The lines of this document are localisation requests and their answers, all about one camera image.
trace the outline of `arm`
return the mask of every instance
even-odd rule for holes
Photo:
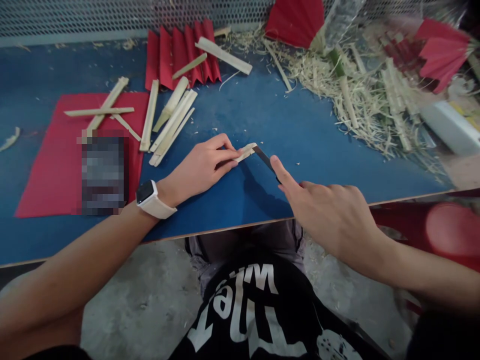
[[[384,235],[358,188],[298,184],[278,157],[270,161],[296,219],[328,253],[368,278],[480,315],[480,273]]]
[[[157,183],[158,197],[176,207],[208,190],[238,164],[228,160],[240,154],[225,134],[196,145]],[[158,222],[130,203],[119,215],[108,217],[34,270],[0,299],[0,345],[9,337],[48,325],[83,307]]]

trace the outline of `person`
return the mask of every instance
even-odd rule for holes
[[[175,208],[207,191],[238,164],[232,159],[240,154],[225,134],[197,144],[158,181],[158,198]],[[298,223],[360,274],[439,306],[420,318],[408,359],[461,359],[476,352],[477,272],[389,239],[356,187],[299,184],[277,156],[270,162],[296,221],[237,231],[225,241],[234,254],[229,259],[205,253],[202,236],[187,240],[203,304],[171,359],[383,358],[315,296],[299,261]],[[0,300],[0,359],[89,359],[79,348],[85,304],[158,222],[130,203],[29,274]]]

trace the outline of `metal mesh fence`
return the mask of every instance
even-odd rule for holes
[[[324,0],[325,15],[334,0]],[[363,19],[441,7],[455,0],[367,0]],[[210,18],[215,28],[251,30],[267,20],[274,0],[0,0],[0,47],[146,37]]]

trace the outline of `right hand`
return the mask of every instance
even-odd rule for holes
[[[395,241],[377,228],[360,190],[309,181],[298,184],[277,156],[270,163],[295,218],[313,240],[365,276],[377,275]]]

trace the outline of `white container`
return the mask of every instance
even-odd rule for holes
[[[457,155],[480,154],[480,132],[448,102],[439,101],[420,109],[428,126]]]

